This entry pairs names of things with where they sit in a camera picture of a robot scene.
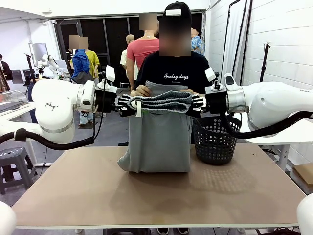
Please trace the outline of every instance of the black cap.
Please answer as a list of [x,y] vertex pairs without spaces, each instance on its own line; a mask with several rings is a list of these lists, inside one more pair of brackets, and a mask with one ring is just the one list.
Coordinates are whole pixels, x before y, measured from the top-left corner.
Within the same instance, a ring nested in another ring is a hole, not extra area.
[[[181,13],[179,16],[167,16],[167,10],[176,10],[180,9]],[[163,17],[160,20],[160,29],[161,31],[179,33],[181,31],[186,31],[191,28],[192,18],[191,12],[187,4],[184,2],[174,2],[169,4],[163,13]]]

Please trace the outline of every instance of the white brick wall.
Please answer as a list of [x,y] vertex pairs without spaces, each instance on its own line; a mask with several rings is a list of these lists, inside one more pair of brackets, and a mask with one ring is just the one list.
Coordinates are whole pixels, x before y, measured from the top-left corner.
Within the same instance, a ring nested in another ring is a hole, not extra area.
[[[220,71],[232,0],[221,0],[211,12],[209,63]],[[313,89],[313,0],[254,0],[244,69],[244,85],[260,80],[264,44],[270,42],[264,81]],[[313,162],[312,144],[293,144],[295,165]]]

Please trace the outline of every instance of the gray stool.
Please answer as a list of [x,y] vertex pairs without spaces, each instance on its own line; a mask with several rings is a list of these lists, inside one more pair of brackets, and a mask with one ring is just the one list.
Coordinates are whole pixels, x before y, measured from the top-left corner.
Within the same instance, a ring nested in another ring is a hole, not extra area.
[[151,230],[144,229],[104,229],[103,235],[117,235],[118,233],[132,233],[133,235],[151,235]]
[[[1,167],[3,169],[3,174],[1,174],[0,171],[1,194],[5,194],[6,188],[21,184],[24,184],[26,190],[29,189],[33,184],[32,177],[37,174],[27,151],[23,147],[0,151],[0,168]],[[20,180],[14,180],[13,173],[17,171],[20,173]]]

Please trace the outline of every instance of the black pole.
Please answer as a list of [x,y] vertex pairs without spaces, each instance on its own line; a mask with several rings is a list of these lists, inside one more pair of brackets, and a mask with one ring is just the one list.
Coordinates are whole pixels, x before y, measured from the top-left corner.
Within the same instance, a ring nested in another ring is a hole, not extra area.
[[232,2],[230,5],[229,5],[229,8],[228,8],[228,17],[227,17],[227,24],[226,24],[226,33],[225,33],[225,42],[224,42],[224,50],[223,50],[223,59],[222,59],[222,69],[221,69],[221,74],[223,74],[223,65],[224,65],[224,56],[225,56],[225,48],[226,48],[226,39],[227,39],[227,30],[228,30],[228,25],[229,25],[229,18],[230,18],[230,8],[232,7],[232,5],[240,2],[241,0],[236,0],[234,2]]
[[236,60],[237,60],[237,54],[238,54],[238,49],[239,49],[240,37],[241,37],[242,30],[243,30],[243,25],[244,25],[244,19],[245,19],[246,4],[247,4],[247,2],[248,2],[248,0],[245,1],[245,7],[244,7],[243,18],[241,19],[241,25],[240,25],[239,37],[238,37],[238,41],[237,41],[237,48],[236,48],[236,53],[235,53],[235,60],[234,60],[234,65],[233,65],[233,71],[232,71],[232,73],[231,73],[233,76],[234,76],[235,65],[236,65]]
[[260,82],[263,82],[264,73],[266,70],[266,59],[268,57],[268,49],[270,48],[270,45],[266,43],[265,49],[264,49],[264,59],[262,64],[262,70],[261,70],[261,76],[260,76]]
[[28,61],[28,66],[29,66],[29,69],[30,69],[30,74],[29,74],[29,76],[31,76],[31,78],[30,79],[33,79],[33,82],[34,82],[34,84],[36,83],[36,79],[35,79],[35,75],[34,75],[34,72],[33,72],[33,67],[31,66],[31,62],[30,62],[30,55],[27,55],[26,54],[26,58],[27,58],[27,61]]
[[251,12],[252,12],[252,4],[253,0],[250,0],[250,6],[249,6],[249,14],[248,14],[248,25],[246,29],[246,41],[245,41],[245,49],[244,49],[244,56],[243,56],[243,64],[241,65],[241,75],[240,75],[240,84],[241,86],[243,82],[243,75],[244,75],[244,66],[245,66],[245,58],[246,58],[246,46],[248,43],[248,35],[249,35],[249,29],[250,29],[250,19],[251,19]]

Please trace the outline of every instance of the blue patterned shirt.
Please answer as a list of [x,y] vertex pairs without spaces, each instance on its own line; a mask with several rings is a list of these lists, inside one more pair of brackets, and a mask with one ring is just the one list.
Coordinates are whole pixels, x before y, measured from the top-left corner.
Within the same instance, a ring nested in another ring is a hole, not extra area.
[[204,55],[205,45],[199,36],[193,37],[191,39],[191,50],[198,54]]

